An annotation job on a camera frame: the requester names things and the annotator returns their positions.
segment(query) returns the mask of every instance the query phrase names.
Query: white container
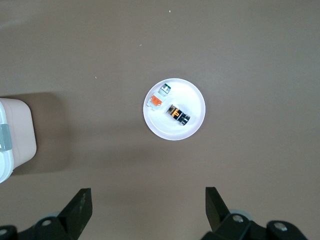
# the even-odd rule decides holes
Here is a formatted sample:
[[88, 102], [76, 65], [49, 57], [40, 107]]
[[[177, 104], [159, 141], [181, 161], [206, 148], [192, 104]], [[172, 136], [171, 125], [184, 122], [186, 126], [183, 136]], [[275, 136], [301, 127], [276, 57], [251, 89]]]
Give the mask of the white container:
[[27, 104], [0, 98], [0, 183], [37, 151], [34, 125]]
[[[153, 110], [147, 105], [152, 95], [157, 92], [163, 84], [171, 87], [165, 97], [165, 102]], [[185, 125], [168, 114], [171, 105], [190, 116]], [[166, 140], [182, 140], [192, 136], [202, 125], [206, 115], [206, 104], [199, 89], [191, 82], [180, 78], [169, 78], [154, 85], [145, 96], [143, 102], [143, 116], [150, 130]]]

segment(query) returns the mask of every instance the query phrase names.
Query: white plate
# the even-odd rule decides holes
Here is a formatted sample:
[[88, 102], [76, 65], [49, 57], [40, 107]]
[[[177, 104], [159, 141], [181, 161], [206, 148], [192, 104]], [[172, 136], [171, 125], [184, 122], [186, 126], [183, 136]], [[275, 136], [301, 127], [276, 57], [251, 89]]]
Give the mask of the white plate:
[[[151, 106], [147, 106], [147, 102], [163, 84], [168, 84], [171, 90], [160, 108], [154, 111]], [[171, 105], [190, 116], [186, 125], [181, 125], [167, 113]], [[154, 134], [167, 140], [182, 140], [190, 137], [200, 128], [205, 114], [205, 100], [199, 89], [191, 82], [180, 78], [158, 82], [147, 93], [143, 103], [143, 116], [146, 124]]]

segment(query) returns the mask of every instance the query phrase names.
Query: electronic component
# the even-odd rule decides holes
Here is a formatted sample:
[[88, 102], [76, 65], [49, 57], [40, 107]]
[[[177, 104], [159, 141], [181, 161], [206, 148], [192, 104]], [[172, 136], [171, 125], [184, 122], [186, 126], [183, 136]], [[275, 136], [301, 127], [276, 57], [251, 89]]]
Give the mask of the electronic component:
[[155, 92], [149, 101], [146, 103], [147, 106], [152, 107], [155, 111], [160, 108], [161, 104], [165, 101], [166, 96], [170, 92], [171, 87], [168, 84], [163, 84], [159, 91]]
[[170, 114], [175, 120], [179, 121], [181, 125], [186, 125], [186, 123], [190, 120], [189, 115], [185, 114], [174, 105], [171, 105], [167, 113]]

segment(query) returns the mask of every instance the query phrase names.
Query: metal bolt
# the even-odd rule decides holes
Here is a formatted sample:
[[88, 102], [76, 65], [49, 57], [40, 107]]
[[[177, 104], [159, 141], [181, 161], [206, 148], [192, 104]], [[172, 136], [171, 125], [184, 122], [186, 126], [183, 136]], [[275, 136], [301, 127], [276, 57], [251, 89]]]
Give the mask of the metal bolt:
[[233, 218], [234, 221], [236, 221], [238, 223], [243, 223], [244, 222], [244, 219], [240, 215], [234, 215], [232, 218]]
[[1, 229], [0, 230], [0, 236], [5, 235], [8, 232], [7, 229]]
[[276, 222], [276, 223], [274, 224], [274, 226], [275, 226], [277, 229], [281, 230], [281, 231], [287, 231], [287, 230], [288, 230], [288, 228], [286, 227], [286, 225], [284, 225], [284, 224], [281, 223], [281, 222]]
[[45, 220], [41, 225], [42, 226], [48, 226], [51, 224], [51, 220]]

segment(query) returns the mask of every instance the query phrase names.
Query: orange label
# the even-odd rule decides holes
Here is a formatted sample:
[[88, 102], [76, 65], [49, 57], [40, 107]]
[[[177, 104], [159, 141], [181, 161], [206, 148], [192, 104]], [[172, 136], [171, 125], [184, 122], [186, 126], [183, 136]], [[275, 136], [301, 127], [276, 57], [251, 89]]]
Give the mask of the orange label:
[[177, 108], [176, 110], [174, 110], [174, 112], [172, 113], [172, 116], [174, 117], [174, 115], [176, 115], [177, 117], [180, 115], [178, 113], [179, 109]]
[[160, 106], [162, 104], [162, 101], [154, 95], [151, 97], [151, 102], [156, 106]]

